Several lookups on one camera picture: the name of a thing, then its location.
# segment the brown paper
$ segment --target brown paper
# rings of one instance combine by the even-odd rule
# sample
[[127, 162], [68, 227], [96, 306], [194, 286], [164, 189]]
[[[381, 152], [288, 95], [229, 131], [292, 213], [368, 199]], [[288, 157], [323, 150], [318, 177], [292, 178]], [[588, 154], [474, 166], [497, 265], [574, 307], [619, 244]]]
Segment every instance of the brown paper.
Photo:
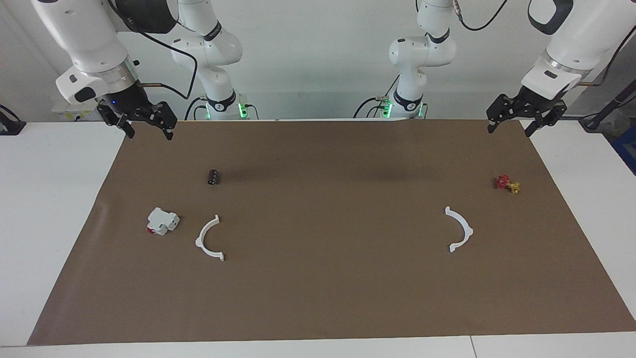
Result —
[[[519, 123], [485, 126], [187, 122], [168, 142], [138, 125], [29, 344], [636, 330]], [[494, 189], [503, 173], [519, 194]], [[156, 206], [181, 217], [164, 237]], [[453, 254], [446, 206], [474, 229]], [[215, 214], [225, 262], [195, 246]]]

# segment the white curved plastic part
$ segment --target white curved plastic part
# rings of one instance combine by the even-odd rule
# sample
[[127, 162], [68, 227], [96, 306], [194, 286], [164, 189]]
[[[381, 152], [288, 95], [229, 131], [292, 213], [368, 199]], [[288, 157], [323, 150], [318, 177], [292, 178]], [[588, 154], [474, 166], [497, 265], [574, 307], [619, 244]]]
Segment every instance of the white curved plastic part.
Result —
[[458, 247], [461, 247], [463, 244], [465, 244], [468, 239], [471, 237], [471, 235], [473, 234], [473, 228], [468, 226], [468, 222], [466, 221], [466, 219], [464, 219], [464, 217], [462, 215], [459, 215], [458, 213], [455, 213], [454, 211], [452, 211], [450, 209], [450, 206], [446, 207], [446, 215], [448, 215], [451, 218], [454, 218], [455, 220], [459, 221], [460, 224], [462, 224], [462, 227], [464, 228], [464, 240], [460, 243], [452, 243], [450, 244], [450, 251], [451, 252], [455, 252], [455, 250]]
[[207, 234], [208, 230], [210, 230], [212, 228], [212, 226], [214, 226], [214, 225], [216, 225], [218, 223], [219, 223], [219, 215], [215, 215], [214, 216], [214, 220], [210, 221], [205, 226], [203, 226], [203, 229], [201, 229], [201, 233], [199, 234], [199, 237], [197, 237], [197, 240], [195, 241], [195, 245], [200, 247], [201, 250], [203, 250], [203, 252], [205, 252], [207, 255], [212, 256], [212, 257], [218, 257], [219, 259], [221, 259], [221, 261], [225, 261], [225, 257], [223, 256], [222, 252], [210, 251], [210, 250], [206, 249], [205, 246], [203, 245], [203, 240], [205, 239], [205, 234]]

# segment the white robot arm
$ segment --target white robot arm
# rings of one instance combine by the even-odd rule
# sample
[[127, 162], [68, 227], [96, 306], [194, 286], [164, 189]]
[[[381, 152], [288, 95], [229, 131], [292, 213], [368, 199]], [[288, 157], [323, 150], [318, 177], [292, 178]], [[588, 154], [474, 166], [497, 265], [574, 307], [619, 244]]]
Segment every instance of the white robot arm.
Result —
[[426, 85], [421, 69], [445, 66], [457, 53], [448, 25], [453, 15], [451, 0], [421, 0], [419, 9], [417, 22], [425, 35], [397, 39], [389, 50], [389, 58], [400, 72], [397, 89], [390, 97], [389, 117], [415, 117]]
[[567, 110], [565, 93], [636, 25], [636, 0], [531, 0], [528, 18], [551, 36], [550, 43], [523, 78], [519, 94], [501, 94], [487, 110], [490, 133], [515, 117], [534, 118], [527, 136], [555, 125]]
[[[172, 46], [197, 59], [197, 78], [206, 92], [210, 118], [247, 117], [247, 110], [240, 94], [232, 87], [230, 76], [219, 67], [241, 59], [243, 47], [239, 39], [223, 29], [208, 0], [179, 0], [179, 19], [183, 27], [197, 35], [177, 39]], [[172, 51], [172, 57], [181, 67], [193, 69], [192, 60], [187, 56]]]
[[166, 102], [152, 104], [119, 42], [114, 25], [99, 0], [31, 0], [55, 41], [71, 56], [73, 66], [57, 87], [71, 104], [103, 98], [97, 109], [107, 125], [132, 138], [129, 121], [159, 127], [168, 140], [177, 118]]
[[[168, 33], [177, 24], [166, 1], [154, 0], [31, 0], [55, 41], [71, 56], [73, 66], [56, 84], [71, 104], [102, 99], [98, 111], [108, 125], [116, 125], [132, 138], [130, 121], [144, 121], [159, 127], [172, 139], [177, 118], [166, 102], [152, 104], [128, 51], [119, 42], [115, 25], [123, 23], [135, 32]], [[218, 66], [240, 60], [240, 41], [222, 29], [209, 0], [178, 0], [181, 24], [197, 33], [178, 39], [174, 48], [187, 52], [198, 62], [197, 77], [207, 93], [208, 111], [216, 119], [247, 117], [227, 72]], [[175, 61], [192, 69], [192, 59], [172, 51]]]

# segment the electrolytic capacitor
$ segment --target electrolytic capacitor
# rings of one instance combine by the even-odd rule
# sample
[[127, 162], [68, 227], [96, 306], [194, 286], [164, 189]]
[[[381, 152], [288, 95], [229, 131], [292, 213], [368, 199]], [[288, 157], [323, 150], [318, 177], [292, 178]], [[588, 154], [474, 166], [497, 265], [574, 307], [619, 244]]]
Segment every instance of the electrolytic capacitor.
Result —
[[207, 175], [207, 183], [210, 185], [219, 184], [219, 172], [216, 171], [216, 169], [210, 170], [210, 173]]

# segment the black stand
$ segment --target black stand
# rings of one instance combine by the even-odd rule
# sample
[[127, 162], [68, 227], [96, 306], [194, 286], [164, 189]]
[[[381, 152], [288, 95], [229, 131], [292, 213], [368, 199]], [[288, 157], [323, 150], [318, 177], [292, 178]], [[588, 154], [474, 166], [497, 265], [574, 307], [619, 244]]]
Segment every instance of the black stand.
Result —
[[6, 127], [6, 130], [0, 129], [0, 136], [17, 136], [22, 131], [27, 122], [23, 122], [18, 119], [13, 112], [8, 112], [13, 115], [17, 120], [10, 120], [3, 112], [0, 111], [0, 124]]
[[581, 120], [583, 129], [587, 132], [594, 132], [598, 129], [600, 123], [616, 108], [619, 108], [623, 102], [625, 102], [634, 92], [636, 92], [636, 80], [632, 81], [625, 89], [614, 98], [603, 110], [601, 110], [596, 117], [590, 121]]

